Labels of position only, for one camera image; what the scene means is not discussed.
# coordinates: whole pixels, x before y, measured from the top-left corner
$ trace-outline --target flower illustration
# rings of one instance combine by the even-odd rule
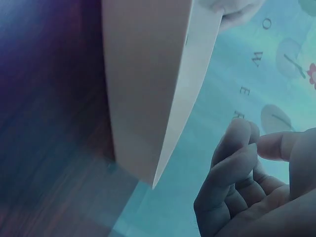
[[[310,78],[310,83],[314,85],[315,87],[315,90],[316,90],[316,65],[315,63],[312,63],[311,66],[310,66],[310,70],[307,71],[307,74],[311,77]]]

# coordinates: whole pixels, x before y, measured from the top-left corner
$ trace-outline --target light blue surface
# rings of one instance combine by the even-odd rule
[[[296,130],[315,126],[316,91],[307,70],[316,62],[316,20],[299,2],[309,14],[316,12],[314,0],[269,0],[249,24],[218,37],[200,95],[160,182],[155,190],[138,184],[114,227],[117,232],[126,237],[199,236],[193,202],[235,111],[257,123],[262,133],[261,110],[267,104],[280,107]],[[266,18],[269,29],[262,27]],[[252,61],[255,52],[263,52],[258,67]],[[284,54],[302,67],[305,79]],[[240,93],[242,86],[249,95]],[[263,165],[288,182],[286,163],[264,160]]]

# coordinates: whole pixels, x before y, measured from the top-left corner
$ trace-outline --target white box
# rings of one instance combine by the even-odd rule
[[[103,0],[116,162],[152,187],[205,77],[222,19],[210,6],[192,0]]]

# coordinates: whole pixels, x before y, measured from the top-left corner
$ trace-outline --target dark wood surface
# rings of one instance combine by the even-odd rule
[[[110,162],[100,11],[0,0],[0,237],[105,237],[137,184]]]

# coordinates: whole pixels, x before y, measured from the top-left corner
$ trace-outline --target wooden table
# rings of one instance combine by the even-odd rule
[[[0,1],[0,237],[111,231],[137,180],[111,164],[103,65],[100,0]]]

